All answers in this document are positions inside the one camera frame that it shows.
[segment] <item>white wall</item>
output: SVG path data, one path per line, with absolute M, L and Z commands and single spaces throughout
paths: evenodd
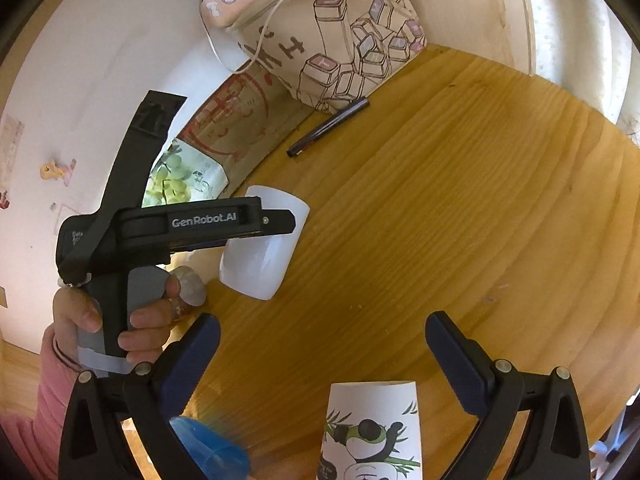
M 204 36 L 200 1 L 64 0 L 27 56 L 4 110 L 24 123 L 11 205 L 0 210 L 0 285 L 9 304 L 0 308 L 0 326 L 7 341 L 40 349 L 57 288 L 60 206 L 81 213 L 98 207 L 146 92 L 188 97 L 175 136 L 227 78 Z M 231 49 L 237 66 L 244 58 Z M 50 158 L 77 159 L 69 187 L 40 179 L 38 169 Z

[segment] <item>metal screw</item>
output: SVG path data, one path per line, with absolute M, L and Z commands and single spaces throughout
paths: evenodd
M 571 377 L 571 374 L 569 373 L 569 370 L 567 370 L 564 367 L 556 368 L 556 374 L 558 374 L 558 377 L 560 377 L 561 379 L 564 379 L 564 380 L 567 380 L 569 377 Z
M 79 383 L 87 384 L 93 376 L 94 375 L 89 370 L 85 370 L 80 375 L 78 375 L 78 381 Z
M 495 362 L 495 369 L 503 374 L 508 374 L 513 369 L 513 366 L 506 359 L 498 359 Z
M 147 375 L 150 371 L 151 371 L 151 363 L 140 363 L 138 366 L 136 366 L 136 375 L 139 375 L 140 377 Z

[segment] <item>blue gripper pad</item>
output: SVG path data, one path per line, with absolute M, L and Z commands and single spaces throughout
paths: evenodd
M 494 389 L 492 361 L 481 346 L 467 339 L 444 312 L 434 312 L 425 326 L 427 345 L 447 377 L 462 408 L 482 418 Z
M 164 420 L 182 414 L 220 345 L 220 323 L 201 314 L 178 342 L 172 343 L 156 363 L 154 389 Z

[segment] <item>white cord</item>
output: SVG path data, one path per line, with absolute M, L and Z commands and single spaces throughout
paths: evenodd
M 262 44 L 264 43 L 264 38 L 266 37 L 266 35 L 268 33 L 269 24 L 271 23 L 271 19 L 273 18 L 273 15 L 276 13 L 278 8 L 284 3 L 284 1 L 285 0 L 280 0 L 273 7 L 273 9 L 271 9 L 271 12 L 267 16 L 267 20 L 264 22 L 264 26 L 262 27 L 262 33 L 260 34 L 260 40 L 258 41 L 258 47 L 255 49 L 255 54 L 252 57 L 252 59 L 249 62 L 249 64 L 247 66 L 245 66 L 241 70 L 231 70 L 227 65 L 225 65 L 225 62 L 222 61 L 222 58 L 220 57 L 220 54 L 218 53 L 218 51 L 216 49 L 216 46 L 213 44 L 213 40 L 211 39 L 211 35 L 209 34 L 209 29 L 207 28 L 207 25 L 204 22 L 204 17 L 202 15 L 202 6 L 200 7 L 200 19 L 202 20 L 202 25 L 204 26 L 204 30 L 207 33 L 207 38 L 209 39 L 209 44 L 211 46 L 211 49 L 213 50 L 213 53 L 216 55 L 216 58 L 218 58 L 218 61 L 220 62 L 220 64 L 225 69 L 229 70 L 229 72 L 231 72 L 232 74 L 240 75 L 240 74 L 245 73 L 247 70 L 249 70 L 256 62 L 260 61 L 260 59 L 259 59 L 260 51 L 262 50 Z

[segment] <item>blue translucent object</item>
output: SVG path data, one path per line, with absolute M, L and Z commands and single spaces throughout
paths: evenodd
M 243 449 L 192 418 L 177 416 L 170 423 L 209 480 L 246 480 L 249 476 L 251 466 Z

